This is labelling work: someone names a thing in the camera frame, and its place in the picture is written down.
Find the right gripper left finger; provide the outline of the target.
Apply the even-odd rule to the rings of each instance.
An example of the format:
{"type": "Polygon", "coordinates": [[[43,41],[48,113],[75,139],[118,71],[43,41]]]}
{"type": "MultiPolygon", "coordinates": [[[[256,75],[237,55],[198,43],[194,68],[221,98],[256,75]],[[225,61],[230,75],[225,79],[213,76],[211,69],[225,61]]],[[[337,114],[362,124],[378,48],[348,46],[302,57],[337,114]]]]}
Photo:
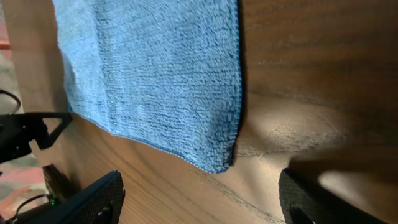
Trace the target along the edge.
{"type": "Polygon", "coordinates": [[[125,198],[121,173],[111,171],[51,209],[23,220],[26,224],[118,224],[125,198]]]}

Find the blue microfiber cloth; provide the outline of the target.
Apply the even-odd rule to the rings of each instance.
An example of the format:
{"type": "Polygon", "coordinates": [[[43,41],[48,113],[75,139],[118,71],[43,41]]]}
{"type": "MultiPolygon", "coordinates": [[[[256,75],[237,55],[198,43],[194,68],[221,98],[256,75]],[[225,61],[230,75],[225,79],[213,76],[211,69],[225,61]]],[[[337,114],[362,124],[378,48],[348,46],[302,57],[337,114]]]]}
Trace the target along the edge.
{"type": "Polygon", "coordinates": [[[238,4],[54,0],[71,112],[219,174],[242,106],[238,4]]]}

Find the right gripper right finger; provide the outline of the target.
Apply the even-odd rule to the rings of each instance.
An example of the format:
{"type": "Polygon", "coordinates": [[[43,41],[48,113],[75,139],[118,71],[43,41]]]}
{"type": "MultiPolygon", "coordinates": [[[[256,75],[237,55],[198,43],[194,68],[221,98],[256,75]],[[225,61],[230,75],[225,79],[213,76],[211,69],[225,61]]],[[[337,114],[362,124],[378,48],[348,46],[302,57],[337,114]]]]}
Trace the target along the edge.
{"type": "Polygon", "coordinates": [[[280,173],[279,200],[287,224],[384,223],[288,168],[280,173]]]}

